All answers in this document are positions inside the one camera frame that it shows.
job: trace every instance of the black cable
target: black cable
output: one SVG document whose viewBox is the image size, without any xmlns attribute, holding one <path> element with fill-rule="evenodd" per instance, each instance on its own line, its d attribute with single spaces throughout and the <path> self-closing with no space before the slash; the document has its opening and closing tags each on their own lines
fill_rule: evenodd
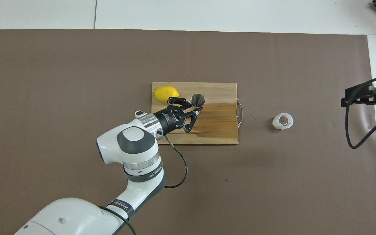
<svg viewBox="0 0 376 235">
<path fill-rule="evenodd" d="M 98 206 L 98 207 L 101 208 L 101 209 L 103 209 L 103 210 L 106 210 L 106 211 L 110 212 L 111 214 L 113 214 L 113 215 L 115 215 L 115 216 L 117 216 L 117 217 L 119 217 L 122 221 L 124 221 L 124 223 L 126 223 L 126 224 L 129 226 L 129 228 L 130 228 L 130 229 L 132 230 L 132 232 L 133 232 L 133 235 L 136 235 L 136 231 L 133 229 L 133 226 L 130 224 L 130 222 L 128 222 L 126 219 L 124 219 L 124 217 L 122 217 L 121 215 L 119 215 L 117 212 L 115 212 L 115 211 L 113 211 L 113 210 L 110 210 L 109 208 L 102 207 L 102 206 Z M 117 229 L 117 230 L 113 233 L 113 235 L 116 235 L 116 234 L 118 233 L 119 229 Z"/>
<path fill-rule="evenodd" d="M 187 178 L 187 175 L 188 175 L 188 165 L 187 165 L 187 162 L 185 161 L 185 158 L 184 156 L 182 156 L 181 152 L 178 151 L 178 149 L 175 149 L 173 148 L 177 153 L 179 153 L 179 155 L 182 157 L 182 160 L 184 160 L 184 163 L 185 163 L 185 176 L 184 178 L 182 179 L 181 182 L 179 182 L 178 184 L 174 185 L 174 186 L 165 186 L 165 188 L 167 189 L 173 189 L 173 188 L 176 188 L 178 186 L 180 186 L 184 181 L 185 179 Z"/>
<path fill-rule="evenodd" d="M 352 145 L 351 143 L 351 140 L 349 138 L 349 128 L 348 128 L 348 123 L 349 123 L 349 107 L 351 106 L 351 103 L 353 101 L 353 99 L 355 98 L 355 95 L 356 93 L 367 83 L 371 83 L 371 82 L 375 82 L 376 81 L 376 78 L 375 79 L 372 79 L 372 80 L 369 80 L 367 82 L 364 82 L 362 84 L 360 84 L 356 89 L 353 90 L 353 92 L 351 93 L 347 103 L 346 103 L 346 114 L 345 114 L 345 132 L 346 132 L 346 140 L 348 142 L 348 145 L 349 147 L 351 147 L 352 149 L 357 149 L 359 146 L 361 146 L 365 140 L 368 139 L 368 137 L 374 133 L 376 131 L 376 125 L 364 136 L 364 138 L 362 138 L 362 140 L 355 146 Z"/>
</svg>

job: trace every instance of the wooden cutting board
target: wooden cutting board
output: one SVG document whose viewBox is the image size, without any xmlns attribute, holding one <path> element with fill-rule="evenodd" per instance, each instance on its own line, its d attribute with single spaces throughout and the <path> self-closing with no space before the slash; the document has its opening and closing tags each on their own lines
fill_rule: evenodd
<svg viewBox="0 0 376 235">
<path fill-rule="evenodd" d="M 153 97 L 161 86 L 173 86 L 179 97 L 189 100 L 194 94 L 202 94 L 206 104 L 191 132 L 176 129 L 168 134 L 173 144 L 238 144 L 237 83 L 228 82 L 154 82 L 152 83 L 152 113 L 167 107 Z M 165 138 L 159 144 L 168 144 Z"/>
</svg>

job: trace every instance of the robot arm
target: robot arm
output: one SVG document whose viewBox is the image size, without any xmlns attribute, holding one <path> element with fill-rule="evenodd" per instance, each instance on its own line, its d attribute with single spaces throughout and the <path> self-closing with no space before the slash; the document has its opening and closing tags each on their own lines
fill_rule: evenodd
<svg viewBox="0 0 376 235">
<path fill-rule="evenodd" d="M 102 160 L 106 164 L 123 164 L 127 177 L 127 189 L 112 200 L 106 210 L 82 199 L 59 199 L 43 208 L 15 234 L 110 235 L 118 232 L 124 226 L 122 219 L 131 220 L 139 208 L 165 186 L 166 175 L 157 140 L 177 128 L 187 133 L 192 130 L 205 103 L 202 95 L 196 94 L 193 98 L 187 102 L 171 97 L 167 108 L 156 113 L 137 111 L 132 122 L 97 138 Z M 193 103 L 195 110 L 184 113 Z"/>
</svg>

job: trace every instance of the brown mat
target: brown mat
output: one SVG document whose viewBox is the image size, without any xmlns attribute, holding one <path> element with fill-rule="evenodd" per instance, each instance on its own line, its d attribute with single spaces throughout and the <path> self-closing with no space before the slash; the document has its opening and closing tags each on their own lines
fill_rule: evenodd
<svg viewBox="0 0 376 235">
<path fill-rule="evenodd" d="M 120 194 L 122 166 L 95 139 L 149 111 L 159 81 L 237 82 L 245 119 L 236 146 L 178 147 L 188 179 L 145 204 L 138 234 L 376 234 L 376 135 L 350 149 L 340 107 L 369 79 L 360 35 L 0 30 L 0 234 L 59 198 Z M 282 112 L 294 126 L 278 131 Z M 372 107 L 352 115 L 355 142 Z M 160 150 L 179 182 L 182 161 Z"/>
</svg>

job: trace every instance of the metal handle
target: metal handle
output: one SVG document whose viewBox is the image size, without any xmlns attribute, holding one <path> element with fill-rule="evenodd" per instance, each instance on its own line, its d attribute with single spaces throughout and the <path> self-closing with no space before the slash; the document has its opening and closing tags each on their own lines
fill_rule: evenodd
<svg viewBox="0 0 376 235">
<path fill-rule="evenodd" d="M 237 99 L 237 104 L 236 104 L 236 113 L 237 113 L 237 106 L 240 107 L 240 117 L 239 116 L 236 116 L 237 117 L 237 128 L 240 127 L 240 124 L 242 123 L 243 121 L 243 107 L 242 107 L 242 104 L 240 103 L 239 99 Z"/>
</svg>

